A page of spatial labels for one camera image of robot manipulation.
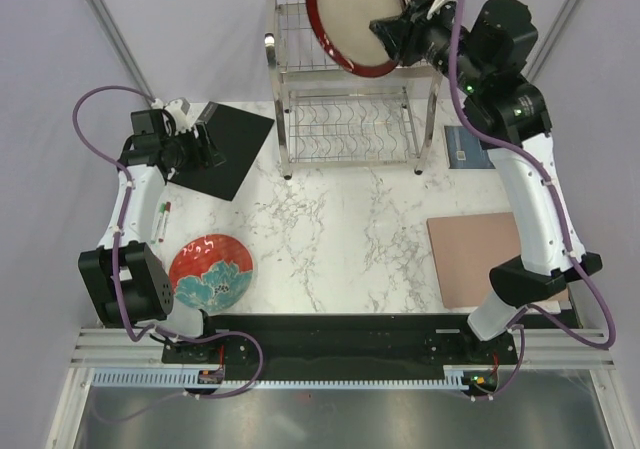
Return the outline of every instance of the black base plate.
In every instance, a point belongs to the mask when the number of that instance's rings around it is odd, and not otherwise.
[[[217,167],[179,172],[171,182],[232,201],[269,135],[273,119],[215,103],[209,103],[201,118],[226,162]]]
[[[563,322],[577,323],[573,311]],[[434,315],[228,315],[206,321],[205,334],[243,331],[255,337],[265,356],[260,377],[268,381],[358,381],[440,379],[443,365],[515,364],[513,338],[505,333],[488,343],[469,339],[466,314]],[[539,316],[525,327],[549,328]],[[247,380],[258,354],[242,337],[212,344],[167,347],[165,364],[218,364],[224,345],[227,380]]]

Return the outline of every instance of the wooden cutting board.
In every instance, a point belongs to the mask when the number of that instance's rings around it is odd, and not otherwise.
[[[447,309],[482,304],[491,291],[489,271],[520,254],[513,214],[438,217],[427,220],[429,239]],[[568,300],[568,291],[552,297]]]

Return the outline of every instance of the wire rack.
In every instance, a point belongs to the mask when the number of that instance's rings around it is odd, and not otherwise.
[[[306,5],[300,0],[278,5],[280,47],[278,65],[283,72],[340,69],[322,49],[311,29]],[[420,62],[413,69],[428,67]]]
[[[267,0],[265,52],[273,90],[281,171],[298,164],[398,164],[422,174],[442,76],[431,66],[398,67],[367,79],[338,66],[318,43],[300,0]],[[429,81],[424,138],[418,143],[407,93]]]
[[[400,164],[417,158],[407,93],[292,97],[288,120],[292,163]]]

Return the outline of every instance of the plate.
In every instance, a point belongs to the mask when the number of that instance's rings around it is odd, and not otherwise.
[[[369,23],[400,15],[404,0],[305,0],[305,4],[318,43],[343,69],[380,77],[398,65],[389,59]]]
[[[178,252],[169,280],[176,299],[213,315],[229,309],[247,292],[253,269],[251,254],[240,241],[210,234]]]

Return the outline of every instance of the black mat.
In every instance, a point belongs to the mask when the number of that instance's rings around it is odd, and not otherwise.
[[[273,119],[209,103],[200,116],[226,162],[218,167],[174,175],[171,182],[232,201],[273,126]]]

